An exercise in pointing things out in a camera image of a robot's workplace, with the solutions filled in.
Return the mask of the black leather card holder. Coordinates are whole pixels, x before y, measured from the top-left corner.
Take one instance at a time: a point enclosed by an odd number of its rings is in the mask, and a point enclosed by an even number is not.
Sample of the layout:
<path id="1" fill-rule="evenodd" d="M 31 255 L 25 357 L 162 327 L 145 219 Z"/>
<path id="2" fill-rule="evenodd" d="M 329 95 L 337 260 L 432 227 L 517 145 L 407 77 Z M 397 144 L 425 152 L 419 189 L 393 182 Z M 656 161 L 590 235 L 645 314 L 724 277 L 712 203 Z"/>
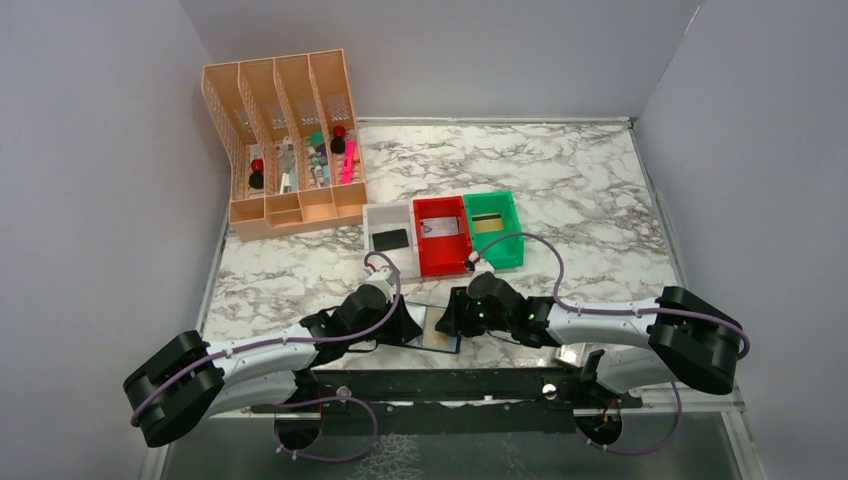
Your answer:
<path id="1" fill-rule="evenodd" d="M 460 338 L 449 336 L 436 330 L 436 324 L 446 313 L 444 307 L 408 303 L 406 309 L 412 320 L 421 328 L 421 333 L 410 341 L 402 343 L 402 348 L 445 354 L 459 353 L 461 346 Z"/>

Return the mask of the red plastic bin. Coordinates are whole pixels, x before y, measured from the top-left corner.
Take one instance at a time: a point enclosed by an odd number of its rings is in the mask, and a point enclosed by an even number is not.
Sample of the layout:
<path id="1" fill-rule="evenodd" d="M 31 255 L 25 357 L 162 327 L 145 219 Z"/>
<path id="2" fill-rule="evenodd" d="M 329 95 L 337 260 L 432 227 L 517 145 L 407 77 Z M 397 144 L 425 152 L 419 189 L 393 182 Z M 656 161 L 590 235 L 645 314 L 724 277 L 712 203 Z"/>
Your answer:
<path id="1" fill-rule="evenodd" d="M 442 196 L 412 201 L 416 237 L 423 277 L 463 274 L 471 253 L 471 236 L 461 196 Z M 431 217 L 457 217 L 460 233 L 455 236 L 423 239 L 419 221 Z"/>

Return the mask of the white plastic bin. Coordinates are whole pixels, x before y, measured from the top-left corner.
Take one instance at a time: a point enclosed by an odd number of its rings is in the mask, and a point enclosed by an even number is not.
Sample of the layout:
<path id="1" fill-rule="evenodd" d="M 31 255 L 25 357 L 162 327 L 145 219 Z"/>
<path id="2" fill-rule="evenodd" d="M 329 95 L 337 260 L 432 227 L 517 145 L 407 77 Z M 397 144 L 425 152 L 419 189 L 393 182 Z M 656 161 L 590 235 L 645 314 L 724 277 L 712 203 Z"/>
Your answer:
<path id="1" fill-rule="evenodd" d="M 412 202 L 363 206 L 365 252 L 385 254 L 396 265 L 402 280 L 422 277 Z"/>

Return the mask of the silver patterned credit card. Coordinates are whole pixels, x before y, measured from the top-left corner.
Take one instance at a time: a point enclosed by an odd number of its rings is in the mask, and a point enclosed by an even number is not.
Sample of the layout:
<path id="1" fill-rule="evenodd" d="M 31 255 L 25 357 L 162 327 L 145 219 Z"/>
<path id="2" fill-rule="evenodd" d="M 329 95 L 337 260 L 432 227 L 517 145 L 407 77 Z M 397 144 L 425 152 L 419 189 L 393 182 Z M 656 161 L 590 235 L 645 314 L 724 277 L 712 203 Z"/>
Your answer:
<path id="1" fill-rule="evenodd" d="M 457 217 L 431 217 L 419 221 L 423 239 L 455 236 L 460 233 Z"/>

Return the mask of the green plastic bin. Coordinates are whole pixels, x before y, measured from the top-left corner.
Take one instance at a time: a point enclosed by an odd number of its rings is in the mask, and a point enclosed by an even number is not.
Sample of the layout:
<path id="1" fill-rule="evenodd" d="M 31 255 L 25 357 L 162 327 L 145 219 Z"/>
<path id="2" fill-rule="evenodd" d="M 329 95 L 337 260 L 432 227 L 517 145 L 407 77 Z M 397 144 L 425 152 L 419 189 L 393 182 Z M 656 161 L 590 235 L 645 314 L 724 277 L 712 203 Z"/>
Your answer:
<path id="1" fill-rule="evenodd" d="M 463 196 L 471 233 L 472 250 L 495 269 L 513 269 L 524 264 L 524 238 L 514 236 L 483 250 L 507 234 L 521 232 L 513 195 L 509 191 L 472 193 Z"/>

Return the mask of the peach plastic desk organizer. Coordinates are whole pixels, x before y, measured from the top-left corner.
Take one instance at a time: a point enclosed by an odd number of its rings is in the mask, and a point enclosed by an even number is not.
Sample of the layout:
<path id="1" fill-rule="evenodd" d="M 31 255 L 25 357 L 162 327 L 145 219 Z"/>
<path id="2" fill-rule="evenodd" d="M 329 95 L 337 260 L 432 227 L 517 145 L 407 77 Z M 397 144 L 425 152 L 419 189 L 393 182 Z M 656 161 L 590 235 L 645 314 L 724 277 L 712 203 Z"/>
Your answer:
<path id="1" fill-rule="evenodd" d="M 260 58 L 204 67 L 201 91 L 230 168 L 229 223 L 243 241 L 356 225 L 368 202 L 362 143 L 343 50 Z M 341 184 L 344 154 L 330 151 L 332 129 L 356 141 L 354 181 Z M 306 145 L 323 133 L 331 183 L 315 188 Z M 294 144 L 297 190 L 278 193 L 275 146 Z M 264 188 L 248 186 L 250 162 L 264 159 Z"/>

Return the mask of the silver card tin box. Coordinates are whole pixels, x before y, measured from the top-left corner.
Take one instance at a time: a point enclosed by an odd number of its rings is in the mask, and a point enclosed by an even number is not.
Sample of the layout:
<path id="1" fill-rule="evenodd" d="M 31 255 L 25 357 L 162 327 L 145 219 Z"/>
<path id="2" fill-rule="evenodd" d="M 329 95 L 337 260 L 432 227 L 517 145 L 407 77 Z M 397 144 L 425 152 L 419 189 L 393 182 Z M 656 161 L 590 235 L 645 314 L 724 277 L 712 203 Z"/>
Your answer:
<path id="1" fill-rule="evenodd" d="M 581 368 L 584 364 L 585 349 L 584 343 L 560 346 L 555 350 L 553 360 L 561 365 Z"/>

